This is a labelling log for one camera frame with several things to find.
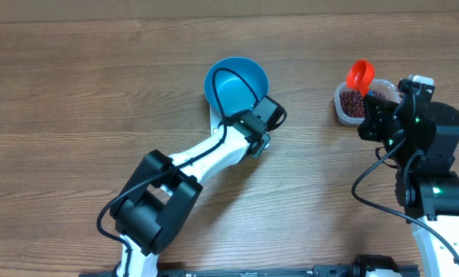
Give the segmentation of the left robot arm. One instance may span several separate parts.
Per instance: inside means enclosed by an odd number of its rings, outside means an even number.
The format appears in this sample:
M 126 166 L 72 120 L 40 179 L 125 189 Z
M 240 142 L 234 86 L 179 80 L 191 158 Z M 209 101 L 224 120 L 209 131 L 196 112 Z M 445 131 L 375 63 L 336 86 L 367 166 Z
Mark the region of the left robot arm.
M 109 209 L 124 251 L 114 274 L 156 276 L 158 255 L 181 231 L 203 183 L 247 156 L 257 158 L 286 117 L 265 96 L 252 109 L 223 115 L 212 136 L 189 150 L 149 152 Z

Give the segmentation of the blue metal bowl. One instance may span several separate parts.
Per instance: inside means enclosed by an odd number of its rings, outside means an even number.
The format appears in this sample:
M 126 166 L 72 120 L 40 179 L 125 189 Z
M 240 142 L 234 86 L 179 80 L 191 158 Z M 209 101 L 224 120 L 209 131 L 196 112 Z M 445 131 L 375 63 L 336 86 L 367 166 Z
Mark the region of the blue metal bowl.
M 242 110 L 252 110 L 256 103 L 268 94 L 269 81 L 264 69 L 245 57 L 229 57 L 215 63 L 205 77 L 205 98 L 209 105 L 220 112 L 215 98 L 212 78 L 226 116 Z

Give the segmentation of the red beans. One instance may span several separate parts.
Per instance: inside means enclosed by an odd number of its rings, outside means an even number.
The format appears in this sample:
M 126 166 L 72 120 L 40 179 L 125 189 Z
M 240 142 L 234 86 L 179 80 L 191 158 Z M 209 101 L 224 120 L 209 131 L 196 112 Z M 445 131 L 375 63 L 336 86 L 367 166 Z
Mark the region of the red beans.
M 358 91 L 345 91 L 339 94 L 341 109 L 345 115 L 352 118 L 364 118 L 365 110 L 363 96 Z

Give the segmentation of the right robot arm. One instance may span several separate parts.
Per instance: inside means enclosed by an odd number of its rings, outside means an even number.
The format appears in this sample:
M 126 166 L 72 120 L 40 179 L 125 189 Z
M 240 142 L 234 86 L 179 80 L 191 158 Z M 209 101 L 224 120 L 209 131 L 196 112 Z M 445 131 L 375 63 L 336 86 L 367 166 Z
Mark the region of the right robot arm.
M 368 95 L 361 139 L 381 142 L 397 166 L 395 195 L 427 276 L 459 276 L 459 176 L 452 170 L 459 110 L 415 95 Z

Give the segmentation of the red scoop blue handle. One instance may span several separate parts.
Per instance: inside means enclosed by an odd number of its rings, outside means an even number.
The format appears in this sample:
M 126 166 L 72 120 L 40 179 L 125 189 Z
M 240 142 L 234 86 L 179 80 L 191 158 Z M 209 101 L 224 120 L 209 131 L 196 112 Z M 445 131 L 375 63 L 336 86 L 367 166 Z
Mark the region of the red scoop blue handle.
M 370 89 L 375 75 L 374 66 L 367 60 L 361 59 L 356 61 L 349 69 L 346 77 L 346 86 L 352 90 L 359 92 L 365 97 Z

